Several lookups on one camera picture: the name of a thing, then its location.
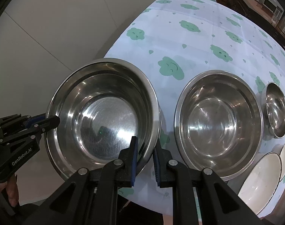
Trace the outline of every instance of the white ceramic bowl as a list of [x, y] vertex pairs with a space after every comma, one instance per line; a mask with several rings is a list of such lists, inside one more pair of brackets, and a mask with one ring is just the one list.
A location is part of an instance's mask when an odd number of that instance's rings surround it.
[[272, 151], [277, 153], [280, 156], [281, 161], [282, 161], [282, 172], [281, 172], [281, 178], [280, 178], [280, 181], [281, 181], [285, 175], [285, 144], [276, 145]]
[[258, 215], [268, 204], [278, 186], [281, 167], [281, 159], [277, 153], [270, 152], [265, 155], [260, 153], [252, 165], [240, 176], [230, 180], [228, 185]]

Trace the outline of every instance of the table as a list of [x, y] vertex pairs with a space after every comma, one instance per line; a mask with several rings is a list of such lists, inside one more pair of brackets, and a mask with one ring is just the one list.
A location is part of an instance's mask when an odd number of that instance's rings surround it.
[[[174, 138], [174, 110], [186, 84], [199, 73], [234, 73], [258, 98], [268, 82], [277, 83], [285, 94], [285, 52], [281, 46], [247, 18], [210, 0], [156, 0], [105, 57], [131, 62], [149, 78], [162, 110], [161, 144], [181, 162]], [[275, 144], [284, 143], [285, 137], [265, 136], [260, 152], [270, 152]], [[259, 217], [271, 213], [284, 188], [285, 177]], [[148, 209], [172, 215], [172, 189], [157, 187], [152, 159], [136, 177], [134, 187], [118, 193]]]

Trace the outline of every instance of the metal basin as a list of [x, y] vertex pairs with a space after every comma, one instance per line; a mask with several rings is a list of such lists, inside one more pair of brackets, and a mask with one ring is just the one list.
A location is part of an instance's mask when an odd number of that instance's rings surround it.
[[250, 87], [234, 74], [211, 70], [182, 91], [174, 118], [175, 137], [185, 163], [212, 168], [223, 180], [253, 162], [263, 135], [263, 116]]
[[139, 173], [150, 159], [161, 127], [155, 91], [129, 62], [103, 58], [68, 77], [46, 116], [60, 125], [45, 136], [49, 158], [64, 179], [77, 169], [101, 168], [138, 136]]
[[271, 82], [262, 91], [261, 107], [270, 134], [278, 139], [285, 136], [285, 96], [280, 87]]

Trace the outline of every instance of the white tablecloth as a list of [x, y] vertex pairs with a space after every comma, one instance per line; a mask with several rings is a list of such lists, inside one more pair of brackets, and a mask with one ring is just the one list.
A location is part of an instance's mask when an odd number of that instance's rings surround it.
[[[247, 18], [210, 0], [156, 0], [105, 57], [131, 62], [149, 78], [162, 110], [161, 144], [179, 161], [174, 110], [183, 88], [199, 73], [231, 72], [257, 95], [268, 82], [275, 82], [285, 94], [285, 52], [281, 46]], [[285, 137], [264, 138], [260, 152], [270, 152], [275, 144], [284, 143]], [[285, 177], [259, 217], [273, 210], [284, 188]], [[152, 159], [136, 177], [134, 187], [118, 193], [148, 209], [172, 215], [172, 190], [157, 187]]]

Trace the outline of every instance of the silver screw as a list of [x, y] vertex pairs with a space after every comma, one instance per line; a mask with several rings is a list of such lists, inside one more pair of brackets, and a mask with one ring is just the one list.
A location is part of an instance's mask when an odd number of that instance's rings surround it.
[[84, 174], [86, 174], [87, 173], [87, 169], [86, 168], [80, 168], [79, 169], [79, 171], [78, 171], [78, 173], [80, 174], [80, 175], [84, 175]]
[[169, 160], [168, 163], [169, 163], [171, 166], [176, 166], [176, 165], [178, 165], [178, 162], [177, 162], [176, 160], [173, 160], [173, 159]]
[[123, 161], [121, 159], [115, 159], [113, 161], [113, 164], [116, 165], [116, 166], [120, 166], [122, 163], [123, 163]]
[[212, 174], [212, 169], [210, 169], [210, 168], [205, 168], [203, 172], [204, 172], [204, 174], [206, 174], [206, 175], [211, 175], [211, 174]]

